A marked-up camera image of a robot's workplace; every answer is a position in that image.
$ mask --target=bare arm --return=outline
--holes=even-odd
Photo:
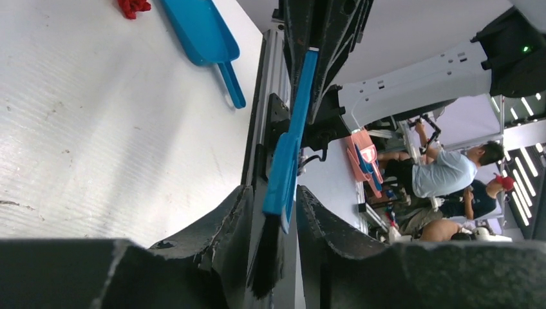
[[[423,228],[421,241],[449,241],[458,233],[460,225],[450,220],[434,220]]]
[[[426,136],[424,124],[421,122],[417,122],[417,124],[415,124],[415,132],[419,134],[419,142],[421,143],[421,147],[425,147],[428,142],[428,137]],[[430,158],[434,161],[436,160],[436,158],[438,158],[439,152],[440,150],[429,146],[426,149],[427,158]]]
[[[464,190],[464,215],[468,220],[474,220],[474,209],[472,209],[472,199],[474,195],[470,188]]]

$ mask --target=man's arm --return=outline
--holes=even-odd
[[[474,209],[472,209],[472,200],[474,195],[472,190],[468,187],[464,190],[464,215],[468,220],[474,220]]]
[[[419,134],[419,142],[421,143],[421,147],[425,147],[428,142],[428,137],[426,136],[425,132],[425,126],[421,122],[417,122],[415,125],[415,132]],[[426,149],[426,155],[427,158],[430,158],[432,160],[436,160],[438,158],[440,150],[432,147],[427,147]]]

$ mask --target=shorts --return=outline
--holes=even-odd
[[[419,238],[422,229],[434,220],[439,220],[444,217],[442,211],[434,211],[432,207],[421,208],[412,217],[399,222],[400,234],[412,235],[414,238]]]
[[[406,159],[404,161],[389,160],[385,167],[385,176],[396,177],[398,183],[406,190],[406,194],[415,196],[413,191],[413,160]]]

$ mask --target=black hair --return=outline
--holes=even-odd
[[[470,234],[459,232],[459,233],[453,234],[453,236],[451,237],[451,240],[472,240],[472,238]]]
[[[504,149],[499,143],[489,141],[487,144],[482,145],[481,148],[484,151],[484,155],[479,160],[481,166],[504,160]]]

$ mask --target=man's hand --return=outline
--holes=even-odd
[[[415,123],[415,132],[417,132],[419,135],[426,135],[423,121],[418,120],[417,123]]]
[[[470,187],[464,189],[464,201],[471,201],[474,199],[474,194],[472,194],[472,189]]]

